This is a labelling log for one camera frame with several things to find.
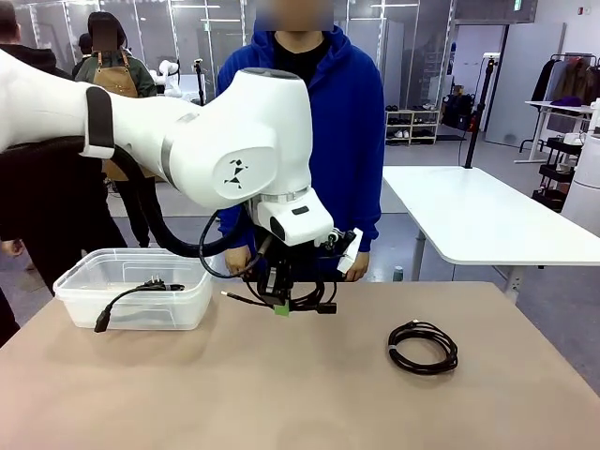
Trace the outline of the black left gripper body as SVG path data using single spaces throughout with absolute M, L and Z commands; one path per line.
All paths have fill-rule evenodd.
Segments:
M 299 260 L 299 246 L 288 247 L 275 236 L 266 236 L 258 248 L 260 256 L 256 289 L 262 301 L 290 301 L 293 265 Z

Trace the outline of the person's right hand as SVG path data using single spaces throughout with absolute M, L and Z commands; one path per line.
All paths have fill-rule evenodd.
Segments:
M 224 253 L 224 260 L 231 275 L 245 270 L 252 258 L 248 246 L 229 248 Z

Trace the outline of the person's left hand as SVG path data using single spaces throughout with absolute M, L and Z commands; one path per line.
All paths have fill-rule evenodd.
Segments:
M 368 271 L 369 253 L 358 252 L 354 263 L 346 272 L 344 279 L 346 282 L 355 282 L 360 280 Z

